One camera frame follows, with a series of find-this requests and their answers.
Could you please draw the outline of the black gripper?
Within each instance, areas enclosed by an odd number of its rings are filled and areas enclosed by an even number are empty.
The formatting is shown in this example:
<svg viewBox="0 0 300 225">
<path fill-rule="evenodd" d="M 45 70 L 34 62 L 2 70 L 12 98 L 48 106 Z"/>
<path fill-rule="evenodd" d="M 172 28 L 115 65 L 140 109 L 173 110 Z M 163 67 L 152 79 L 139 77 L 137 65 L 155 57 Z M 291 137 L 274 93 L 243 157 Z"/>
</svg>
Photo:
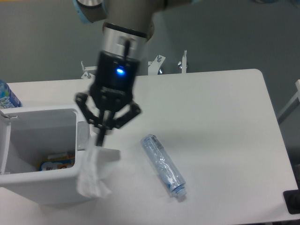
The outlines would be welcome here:
<svg viewBox="0 0 300 225">
<path fill-rule="evenodd" d="M 100 52 L 95 80 L 90 87 L 90 95 L 100 110 L 98 116 L 87 106 L 89 94 L 76 93 L 75 103 L 87 123 L 97 130 L 96 146 L 104 146 L 107 130 L 120 129 L 142 112 L 140 106 L 133 101 L 132 93 L 139 65 L 138 60 L 123 58 L 106 51 Z M 129 106 L 129 110 L 115 118 L 116 112 L 126 105 Z"/>
</svg>

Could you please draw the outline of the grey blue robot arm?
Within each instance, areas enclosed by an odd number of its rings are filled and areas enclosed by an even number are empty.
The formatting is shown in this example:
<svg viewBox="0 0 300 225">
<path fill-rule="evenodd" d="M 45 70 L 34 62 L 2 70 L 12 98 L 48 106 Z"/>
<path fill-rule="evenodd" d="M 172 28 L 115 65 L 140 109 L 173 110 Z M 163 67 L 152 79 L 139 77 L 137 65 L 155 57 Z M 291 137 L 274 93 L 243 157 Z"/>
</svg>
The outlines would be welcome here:
<svg viewBox="0 0 300 225">
<path fill-rule="evenodd" d="M 75 97 L 86 121 L 98 130 L 94 145 L 103 146 L 108 131 L 141 113 L 133 100 L 133 86 L 144 46 L 154 32 L 153 15 L 188 1 L 75 0 L 73 4 L 83 23 L 104 23 L 94 82 Z"/>
</svg>

